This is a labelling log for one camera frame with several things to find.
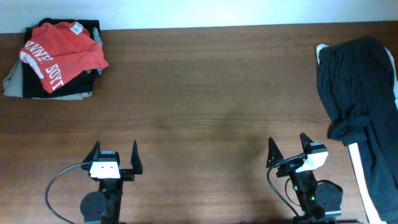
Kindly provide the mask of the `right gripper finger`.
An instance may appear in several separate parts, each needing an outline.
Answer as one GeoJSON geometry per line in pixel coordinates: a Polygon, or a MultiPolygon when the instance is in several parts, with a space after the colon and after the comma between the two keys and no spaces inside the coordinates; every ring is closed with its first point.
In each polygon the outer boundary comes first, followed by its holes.
{"type": "Polygon", "coordinates": [[[311,145],[311,143],[313,143],[313,141],[305,133],[300,133],[300,140],[301,140],[303,152],[311,153],[313,151],[313,146],[311,145]]]}
{"type": "Polygon", "coordinates": [[[266,167],[271,168],[275,164],[284,160],[283,155],[281,154],[279,148],[277,147],[276,142],[272,137],[269,138],[268,141],[268,156],[267,156],[267,163],[266,167]]]}

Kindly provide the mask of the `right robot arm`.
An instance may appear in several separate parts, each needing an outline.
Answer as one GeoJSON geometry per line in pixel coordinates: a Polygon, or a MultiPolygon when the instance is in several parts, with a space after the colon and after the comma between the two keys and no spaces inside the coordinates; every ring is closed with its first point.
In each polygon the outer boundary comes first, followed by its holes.
{"type": "Polygon", "coordinates": [[[320,168],[328,157],[327,147],[322,142],[311,140],[305,133],[300,134],[303,152],[284,158],[273,138],[268,139],[266,178],[271,189],[293,211],[293,223],[336,223],[341,215],[340,205],[343,189],[330,180],[318,180],[314,170],[320,168]],[[278,178],[287,177],[302,210],[299,214],[292,206],[290,197],[283,196],[271,181],[271,172],[276,170],[278,178]]]}

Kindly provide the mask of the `dark green t-shirt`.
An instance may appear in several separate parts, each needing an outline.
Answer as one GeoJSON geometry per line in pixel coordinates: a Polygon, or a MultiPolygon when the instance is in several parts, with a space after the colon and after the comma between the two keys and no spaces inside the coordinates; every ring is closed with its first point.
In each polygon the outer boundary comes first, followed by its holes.
{"type": "Polygon", "coordinates": [[[369,197],[381,221],[397,223],[396,71],[382,42],[363,37],[316,47],[317,90],[328,137],[356,144],[369,197]]]}

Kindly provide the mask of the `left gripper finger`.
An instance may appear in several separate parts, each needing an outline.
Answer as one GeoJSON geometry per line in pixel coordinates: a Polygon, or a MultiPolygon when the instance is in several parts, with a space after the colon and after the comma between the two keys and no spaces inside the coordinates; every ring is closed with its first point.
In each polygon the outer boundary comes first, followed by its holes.
{"type": "Polygon", "coordinates": [[[137,148],[137,141],[134,141],[132,146],[132,154],[131,154],[131,161],[132,169],[134,174],[143,174],[143,166],[141,159],[139,157],[138,148],[137,148]]]}
{"type": "Polygon", "coordinates": [[[92,150],[88,153],[88,155],[84,158],[83,162],[93,162],[98,159],[98,154],[100,153],[100,142],[96,141],[92,150]]]}

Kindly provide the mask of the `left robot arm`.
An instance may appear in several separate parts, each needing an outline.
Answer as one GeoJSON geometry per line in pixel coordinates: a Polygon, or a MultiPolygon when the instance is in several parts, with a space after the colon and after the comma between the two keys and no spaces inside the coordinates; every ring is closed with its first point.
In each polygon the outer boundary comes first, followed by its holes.
{"type": "Polygon", "coordinates": [[[98,182],[99,187],[81,201],[80,212],[84,223],[119,223],[123,184],[143,174],[137,142],[133,143],[130,163],[130,169],[121,169],[119,152],[102,151],[100,142],[95,143],[83,160],[82,169],[88,171],[89,177],[98,182]]]}

